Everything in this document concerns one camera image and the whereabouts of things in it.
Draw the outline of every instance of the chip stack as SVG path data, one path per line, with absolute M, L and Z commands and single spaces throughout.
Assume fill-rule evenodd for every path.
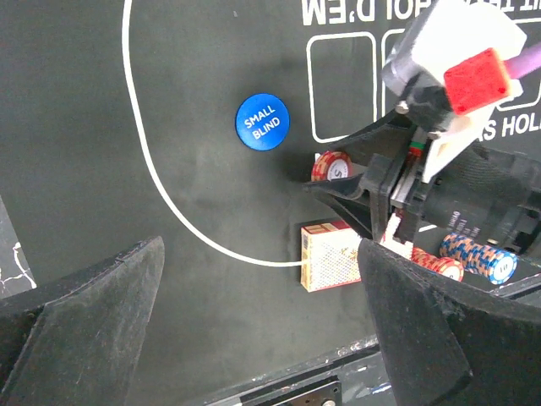
M 472 239 L 456 233 L 445 237 L 440 255 L 459 260 L 466 272 L 482 275 L 494 285 L 507 282 L 518 263 L 516 255 L 511 252 L 476 244 Z
M 345 152 L 327 151 L 312 168 L 312 182 L 352 176 L 352 160 Z
M 464 267 L 460 261 L 452 258 L 438 258 L 414 247 L 412 252 L 412 261 L 416 264 L 430 269 L 433 272 L 439 273 L 444 277 L 449 277 L 458 282 L 464 277 Z

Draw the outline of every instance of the purple cable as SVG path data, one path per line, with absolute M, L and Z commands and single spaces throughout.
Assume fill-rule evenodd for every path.
M 520 79 L 541 68 L 541 42 L 522 51 L 517 57 L 505 61 L 511 79 Z

